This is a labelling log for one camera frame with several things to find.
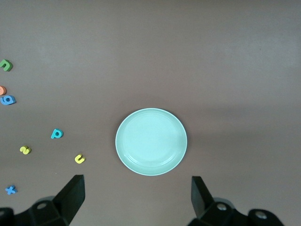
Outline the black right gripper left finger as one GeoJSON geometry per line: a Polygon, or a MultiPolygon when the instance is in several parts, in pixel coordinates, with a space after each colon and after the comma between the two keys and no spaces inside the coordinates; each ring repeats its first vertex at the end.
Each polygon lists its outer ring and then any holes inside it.
{"type": "Polygon", "coordinates": [[[56,195],[39,199],[27,210],[15,214],[0,209],[2,226],[68,226],[85,200],[84,175],[75,175],[56,195]]]}

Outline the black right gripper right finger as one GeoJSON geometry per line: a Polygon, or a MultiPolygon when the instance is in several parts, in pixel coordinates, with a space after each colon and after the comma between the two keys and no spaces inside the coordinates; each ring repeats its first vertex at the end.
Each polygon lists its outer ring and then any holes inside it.
{"type": "Polygon", "coordinates": [[[214,199],[201,177],[191,179],[191,203],[196,214],[190,226],[282,226],[270,211],[252,209],[244,215],[225,199],[214,199]]]}

